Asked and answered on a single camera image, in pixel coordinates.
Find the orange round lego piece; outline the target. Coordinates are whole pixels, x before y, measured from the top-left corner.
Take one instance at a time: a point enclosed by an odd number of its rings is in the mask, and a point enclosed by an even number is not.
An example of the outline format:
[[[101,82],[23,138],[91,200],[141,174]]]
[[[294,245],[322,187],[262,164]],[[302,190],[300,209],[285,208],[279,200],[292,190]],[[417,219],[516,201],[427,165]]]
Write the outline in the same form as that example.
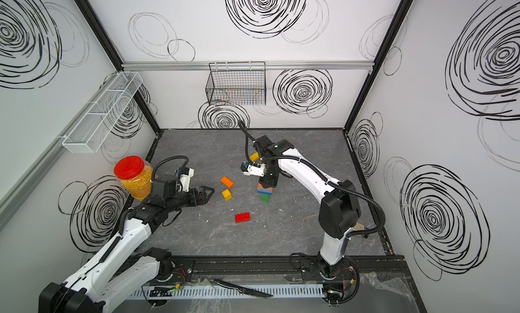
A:
[[[263,191],[273,191],[273,188],[272,187],[264,187],[262,184],[258,184],[258,187],[257,187],[259,190],[263,190]]]

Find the light blue lego brick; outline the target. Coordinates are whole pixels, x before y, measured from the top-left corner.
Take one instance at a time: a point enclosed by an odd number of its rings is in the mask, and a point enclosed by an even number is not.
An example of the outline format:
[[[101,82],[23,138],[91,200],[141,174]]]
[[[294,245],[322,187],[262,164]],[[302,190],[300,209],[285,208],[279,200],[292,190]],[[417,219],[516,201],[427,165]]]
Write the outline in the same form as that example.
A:
[[[258,189],[257,192],[260,194],[265,194],[265,195],[271,195],[273,193],[273,191],[270,189],[269,190]]]

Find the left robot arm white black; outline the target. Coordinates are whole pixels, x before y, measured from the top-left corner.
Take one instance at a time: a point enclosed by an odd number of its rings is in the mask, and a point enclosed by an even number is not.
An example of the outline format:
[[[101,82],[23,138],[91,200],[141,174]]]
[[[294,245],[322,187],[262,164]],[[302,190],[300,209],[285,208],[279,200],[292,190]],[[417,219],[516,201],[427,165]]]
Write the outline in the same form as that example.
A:
[[[157,280],[168,282],[180,274],[165,249],[134,251],[168,219],[172,211],[203,206],[215,190],[151,192],[121,217],[119,229],[88,263],[61,284],[50,283],[39,295],[39,312],[113,312],[134,291]]]

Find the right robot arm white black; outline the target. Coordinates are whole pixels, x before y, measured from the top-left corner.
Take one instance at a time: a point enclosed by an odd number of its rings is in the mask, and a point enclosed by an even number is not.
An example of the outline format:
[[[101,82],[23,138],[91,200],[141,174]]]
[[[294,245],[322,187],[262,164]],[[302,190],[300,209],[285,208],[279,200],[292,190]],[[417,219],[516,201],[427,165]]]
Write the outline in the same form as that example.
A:
[[[318,221],[324,231],[318,252],[318,268],[326,279],[336,277],[345,261],[345,252],[355,225],[361,216],[359,197],[354,185],[333,178],[304,158],[297,149],[287,149],[277,155],[260,158],[264,173],[260,176],[263,187],[275,187],[278,175],[287,173],[300,182],[318,201]]]

